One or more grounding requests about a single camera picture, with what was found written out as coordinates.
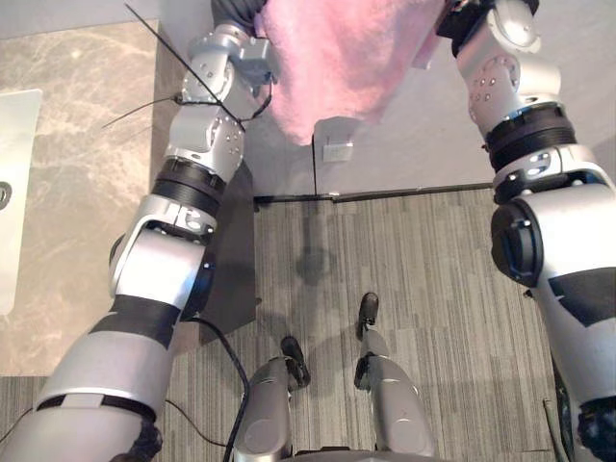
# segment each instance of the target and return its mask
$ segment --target pink cloth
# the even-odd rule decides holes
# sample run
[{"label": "pink cloth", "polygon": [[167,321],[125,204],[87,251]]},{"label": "pink cloth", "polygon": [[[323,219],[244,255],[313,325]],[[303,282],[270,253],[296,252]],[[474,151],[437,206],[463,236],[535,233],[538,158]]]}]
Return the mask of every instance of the pink cloth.
[{"label": "pink cloth", "polygon": [[255,21],[278,55],[270,111],[297,144],[333,116],[377,122],[408,67],[426,66],[443,0],[269,0]]}]

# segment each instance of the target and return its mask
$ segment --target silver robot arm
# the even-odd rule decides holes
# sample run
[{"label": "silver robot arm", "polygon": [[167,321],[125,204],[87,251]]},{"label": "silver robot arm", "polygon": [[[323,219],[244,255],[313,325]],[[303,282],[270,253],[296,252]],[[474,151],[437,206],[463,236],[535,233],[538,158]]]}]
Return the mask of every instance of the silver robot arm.
[{"label": "silver robot arm", "polygon": [[439,35],[469,90],[496,172],[492,255],[529,288],[548,331],[563,447],[571,461],[616,453],[616,189],[577,143],[539,58],[538,1],[453,2]]},{"label": "silver robot arm", "polygon": [[229,23],[192,47],[191,68],[165,164],[112,251],[112,309],[54,370],[2,461],[146,461],[161,447],[173,332],[205,305],[220,199],[277,73],[269,42]]}]

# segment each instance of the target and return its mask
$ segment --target wall outlet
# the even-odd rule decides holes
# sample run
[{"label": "wall outlet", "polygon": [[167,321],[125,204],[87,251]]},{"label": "wall outlet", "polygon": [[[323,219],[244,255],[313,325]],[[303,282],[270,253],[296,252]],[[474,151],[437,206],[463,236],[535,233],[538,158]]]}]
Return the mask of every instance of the wall outlet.
[{"label": "wall outlet", "polygon": [[353,155],[352,141],[343,143],[325,144],[323,146],[324,162],[346,162]]}]

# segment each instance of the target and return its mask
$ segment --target black wire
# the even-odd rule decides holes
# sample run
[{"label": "black wire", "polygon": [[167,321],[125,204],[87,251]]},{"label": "black wire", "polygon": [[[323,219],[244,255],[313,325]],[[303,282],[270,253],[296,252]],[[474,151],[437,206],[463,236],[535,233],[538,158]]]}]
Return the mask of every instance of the black wire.
[{"label": "black wire", "polygon": [[17,420],[14,422],[13,425],[11,425],[11,428],[9,428],[9,430],[2,436],[2,438],[0,438],[0,445],[2,443],[4,443],[4,440],[6,440],[7,438],[9,438],[9,435],[11,433],[13,433],[13,430],[15,430],[15,427],[17,426],[17,424],[19,424],[21,422],[21,419],[23,419],[24,417],[26,417],[26,414],[28,414],[30,411],[32,411],[32,407],[29,409],[26,409],[25,411],[23,411],[21,413],[21,415],[17,418]]},{"label": "black wire", "polygon": [[150,101],[149,103],[141,104],[138,108],[135,108],[134,110],[129,111],[128,113],[126,113],[126,114],[124,114],[124,115],[121,115],[120,117],[116,117],[114,120],[112,120],[111,122],[107,122],[105,125],[103,125],[103,126],[102,126],[102,127],[100,127],[100,128],[101,128],[101,129],[103,129],[103,128],[107,128],[107,127],[109,127],[110,125],[113,125],[114,123],[116,123],[116,122],[118,122],[118,121],[122,120],[123,118],[128,117],[128,116],[130,116],[131,114],[136,113],[137,111],[140,111],[141,109],[145,109],[145,108],[147,108],[148,106],[152,106],[153,104],[156,104],[156,103],[162,103],[163,101],[173,101],[173,96],[171,96],[171,97],[167,97],[167,98],[155,99],[154,101]]},{"label": "black wire", "polygon": [[226,448],[226,445],[224,443],[219,443],[218,441],[208,438],[203,433],[201,433],[201,430],[199,430],[199,428],[196,426],[193,420],[189,417],[189,415],[178,404],[176,404],[170,399],[165,399],[165,402],[169,404],[171,407],[174,407],[180,414],[182,414],[182,416],[184,416],[184,419],[188,421],[188,423],[191,425],[192,428],[194,428],[194,431],[196,431],[196,433],[201,437],[203,441],[206,441],[209,444],[214,445],[214,446]]},{"label": "black wire", "polygon": [[248,405],[248,397],[250,395],[250,382],[248,382],[248,377],[246,377],[246,372],[240,359],[233,348],[229,345],[229,342],[224,337],[224,334],[218,329],[215,325],[213,325],[209,321],[205,321],[202,318],[190,318],[187,322],[198,322],[199,324],[203,324],[207,326],[212,332],[216,334],[222,346],[226,350],[229,358],[233,362],[233,366],[238,371],[240,375],[240,379],[242,380],[242,384],[244,385],[244,395],[242,396],[242,402],[240,403],[240,409],[238,409],[238,414],[235,418],[235,422],[233,423],[233,428],[231,429],[231,433],[229,433],[229,439],[227,440],[226,449],[224,451],[224,456],[222,457],[223,462],[229,462],[231,460],[231,452],[233,451],[233,443],[235,442],[235,438],[238,435],[238,430],[240,429],[240,424],[242,423],[242,419],[244,418],[244,414],[246,412],[246,407]]},{"label": "black wire", "polygon": [[268,106],[270,105],[270,102],[271,102],[271,86],[272,86],[272,80],[269,80],[269,95],[268,95],[268,97],[265,99],[265,101],[263,102],[261,107],[259,107],[259,109],[257,109],[250,118],[243,118],[242,122],[249,122],[250,120],[252,120],[254,118],[257,118],[258,116],[261,115],[261,113],[265,109],[268,108]]},{"label": "black wire", "polygon": [[175,59],[177,59],[186,68],[186,70],[188,70],[189,73],[192,74],[192,76],[196,79],[196,81],[199,84],[201,84],[203,88],[205,88],[205,90],[208,91],[208,93],[210,93],[210,95],[216,102],[216,105],[220,106],[240,126],[242,131],[245,132],[245,128],[242,125],[242,121],[239,120],[237,117],[235,117],[224,106],[224,104],[222,104],[222,101],[218,99],[218,97],[214,94],[214,92],[210,90],[210,88],[205,84],[205,82],[203,82],[203,80],[197,75],[197,73],[193,71],[191,66],[186,61],[184,61],[184,59],[177,53],[177,51],[175,51],[173,47],[169,43],[167,43],[167,41],[164,38],[162,38],[159,33],[157,33],[154,29],[152,29],[150,25],[147,22],[145,22],[145,19],[143,19],[135,10],[133,10],[129,4],[125,3],[124,6],[141,22],[141,24],[143,24],[147,28],[148,31],[150,31],[154,35],[154,37],[156,37],[156,39],[158,39],[160,43],[163,44],[163,46],[175,57]]}]

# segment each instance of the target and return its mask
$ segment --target black baseboard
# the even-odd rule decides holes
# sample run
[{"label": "black baseboard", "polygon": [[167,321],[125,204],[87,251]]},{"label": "black baseboard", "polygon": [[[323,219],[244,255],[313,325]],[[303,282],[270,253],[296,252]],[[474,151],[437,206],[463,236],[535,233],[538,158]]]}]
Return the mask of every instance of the black baseboard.
[{"label": "black baseboard", "polygon": [[352,194],[306,194],[306,195],[258,195],[254,202],[257,205],[271,204],[274,202],[305,202],[314,200],[331,200],[332,202],[352,202],[360,200],[384,199],[388,197],[405,197],[406,195],[435,194],[435,193],[454,193],[458,191],[488,190],[492,188],[492,183],[474,183],[471,185],[442,186],[433,188],[415,188],[412,190],[392,190],[357,192]]}]

